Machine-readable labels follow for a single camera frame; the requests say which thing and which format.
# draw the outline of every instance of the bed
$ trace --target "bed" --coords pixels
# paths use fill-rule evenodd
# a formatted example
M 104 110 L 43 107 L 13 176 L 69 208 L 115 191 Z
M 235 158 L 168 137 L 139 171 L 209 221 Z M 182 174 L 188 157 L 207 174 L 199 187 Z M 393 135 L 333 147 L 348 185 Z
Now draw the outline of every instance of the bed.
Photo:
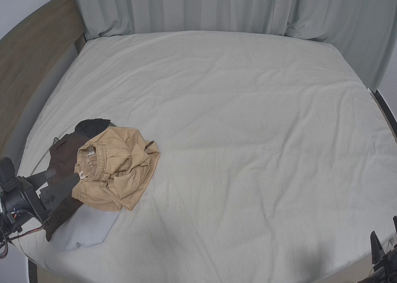
M 91 40 L 26 141 L 19 174 L 45 170 L 83 119 L 138 128 L 161 152 L 106 240 L 16 244 L 80 282 L 309 282 L 385 243 L 397 212 L 397 144 L 332 45 L 239 32 Z M 26 229 L 37 225 L 31 220 Z

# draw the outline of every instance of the wooden bed frame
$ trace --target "wooden bed frame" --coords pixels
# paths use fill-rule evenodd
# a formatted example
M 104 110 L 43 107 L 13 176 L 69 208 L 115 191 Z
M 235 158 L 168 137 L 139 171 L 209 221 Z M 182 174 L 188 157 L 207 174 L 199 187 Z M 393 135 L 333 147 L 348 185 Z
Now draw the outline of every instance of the wooden bed frame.
M 52 0 L 0 40 L 0 157 L 11 157 L 19 165 L 27 135 L 55 89 L 40 85 L 71 47 L 80 52 L 84 32 L 76 0 Z

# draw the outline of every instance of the white bed sheet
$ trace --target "white bed sheet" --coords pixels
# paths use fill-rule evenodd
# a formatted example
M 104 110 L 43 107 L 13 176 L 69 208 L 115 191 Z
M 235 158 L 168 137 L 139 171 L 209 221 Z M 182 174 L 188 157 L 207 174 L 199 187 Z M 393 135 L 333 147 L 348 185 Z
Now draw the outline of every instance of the white bed sheet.
M 89 41 L 44 107 L 19 174 L 87 118 L 135 127 L 161 151 L 106 240 L 19 243 L 81 282 L 309 282 L 394 233 L 397 145 L 331 45 L 236 32 Z M 30 221 L 26 229 L 35 226 Z

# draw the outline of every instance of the gray curtain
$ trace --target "gray curtain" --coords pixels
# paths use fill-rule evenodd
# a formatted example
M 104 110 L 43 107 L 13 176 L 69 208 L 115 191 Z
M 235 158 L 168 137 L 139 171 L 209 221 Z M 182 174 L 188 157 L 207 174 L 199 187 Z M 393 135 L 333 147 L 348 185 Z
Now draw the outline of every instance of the gray curtain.
M 397 35 L 397 0 L 77 0 L 87 39 L 216 30 L 333 44 L 376 90 Z

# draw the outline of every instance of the wooden headboard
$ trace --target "wooden headboard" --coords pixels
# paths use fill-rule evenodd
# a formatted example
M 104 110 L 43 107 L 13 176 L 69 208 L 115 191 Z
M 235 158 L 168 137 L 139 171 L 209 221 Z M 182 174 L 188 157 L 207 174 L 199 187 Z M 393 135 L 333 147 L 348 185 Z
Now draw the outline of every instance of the wooden headboard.
M 29 99 L 73 44 L 81 50 L 84 32 L 76 0 L 52 0 L 0 40 L 1 155 Z

